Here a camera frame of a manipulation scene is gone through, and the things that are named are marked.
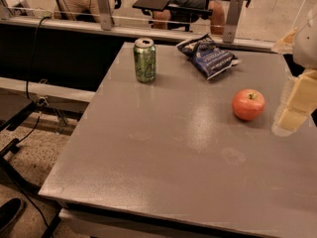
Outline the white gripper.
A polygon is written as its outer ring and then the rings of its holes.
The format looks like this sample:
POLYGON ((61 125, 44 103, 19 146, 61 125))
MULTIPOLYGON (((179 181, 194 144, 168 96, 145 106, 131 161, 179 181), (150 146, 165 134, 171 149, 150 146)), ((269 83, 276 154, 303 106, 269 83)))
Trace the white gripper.
POLYGON ((317 4, 298 29, 290 30, 271 50, 281 55, 289 55, 293 50, 294 62, 306 68, 300 75, 287 78, 273 118, 273 134, 288 137, 317 109, 317 4))

